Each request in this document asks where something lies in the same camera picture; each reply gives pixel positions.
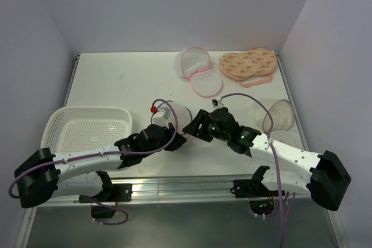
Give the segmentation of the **grey trimmed mesh laundry bag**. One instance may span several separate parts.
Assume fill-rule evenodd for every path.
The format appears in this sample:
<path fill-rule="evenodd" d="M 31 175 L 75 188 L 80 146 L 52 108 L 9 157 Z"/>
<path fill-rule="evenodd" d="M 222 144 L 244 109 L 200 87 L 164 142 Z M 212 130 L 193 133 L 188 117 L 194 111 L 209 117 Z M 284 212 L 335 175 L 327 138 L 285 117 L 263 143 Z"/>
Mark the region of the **grey trimmed mesh laundry bag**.
<path fill-rule="evenodd" d="M 173 108 L 177 120 L 178 120 L 178 128 L 177 132 L 180 135 L 184 135 L 183 129 L 186 127 L 191 121 L 192 121 L 192 113 L 186 106 L 182 105 L 179 102 L 175 102 L 174 100 L 168 100 L 167 101 L 171 107 Z M 189 141 L 191 137 L 189 135 L 186 135 L 185 138 Z"/>

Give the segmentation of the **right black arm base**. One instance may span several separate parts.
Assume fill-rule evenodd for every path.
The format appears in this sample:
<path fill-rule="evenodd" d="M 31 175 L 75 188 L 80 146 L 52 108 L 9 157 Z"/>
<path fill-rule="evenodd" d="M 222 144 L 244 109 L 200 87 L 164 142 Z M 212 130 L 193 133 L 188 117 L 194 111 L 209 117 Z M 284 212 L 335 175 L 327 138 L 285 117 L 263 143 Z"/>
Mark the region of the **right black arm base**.
<path fill-rule="evenodd" d="M 254 214 L 268 215 L 273 213 L 274 198 L 278 191 L 270 191 L 262 184 L 262 175 L 254 174 L 251 179 L 236 179 L 230 193 L 237 199 L 248 198 L 249 207 Z"/>

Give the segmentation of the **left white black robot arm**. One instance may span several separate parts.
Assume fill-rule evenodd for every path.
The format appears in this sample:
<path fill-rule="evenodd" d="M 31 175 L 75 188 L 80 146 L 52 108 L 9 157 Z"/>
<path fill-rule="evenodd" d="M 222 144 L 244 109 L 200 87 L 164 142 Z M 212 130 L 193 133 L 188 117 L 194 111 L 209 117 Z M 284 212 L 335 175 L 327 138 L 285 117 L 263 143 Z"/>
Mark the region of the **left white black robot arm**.
<path fill-rule="evenodd" d="M 185 143 L 186 137 L 172 124 L 151 124 L 98 150 L 63 154 L 41 148 L 14 171 L 15 180 L 8 194 L 18 199 L 24 209 L 57 196 L 79 195 L 107 201 L 113 194 L 108 171 L 132 167 L 154 153 L 173 152 Z"/>

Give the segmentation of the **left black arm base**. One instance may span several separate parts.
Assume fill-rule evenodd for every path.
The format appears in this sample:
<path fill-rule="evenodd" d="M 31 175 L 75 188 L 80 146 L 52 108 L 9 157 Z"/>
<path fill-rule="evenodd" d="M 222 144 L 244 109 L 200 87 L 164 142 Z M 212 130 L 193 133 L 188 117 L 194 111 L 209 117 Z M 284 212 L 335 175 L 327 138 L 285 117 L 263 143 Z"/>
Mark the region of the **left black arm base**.
<path fill-rule="evenodd" d="M 128 221 L 129 214 L 119 208 L 120 202 L 130 202 L 132 196 L 132 184 L 113 184 L 111 189 L 105 189 L 94 197 L 80 195 L 79 203 L 91 203 L 91 217 L 94 222 L 102 225 L 121 225 Z M 122 213 L 124 220 L 109 222 L 116 213 Z"/>

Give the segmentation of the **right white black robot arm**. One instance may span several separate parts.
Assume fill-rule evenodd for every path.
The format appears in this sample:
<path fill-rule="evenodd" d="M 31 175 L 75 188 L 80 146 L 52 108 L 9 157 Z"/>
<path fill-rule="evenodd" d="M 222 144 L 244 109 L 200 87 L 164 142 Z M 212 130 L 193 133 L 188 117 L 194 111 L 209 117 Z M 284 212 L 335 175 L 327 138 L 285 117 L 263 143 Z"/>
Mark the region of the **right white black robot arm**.
<path fill-rule="evenodd" d="M 268 139 L 256 129 L 239 125 L 225 107 L 211 113 L 200 110 L 183 132 L 206 142 L 221 140 L 232 151 L 261 162 L 250 179 L 234 181 L 232 193 L 237 198 L 294 192 L 310 196 L 327 210 L 337 211 L 351 183 L 335 153 L 308 152 Z"/>

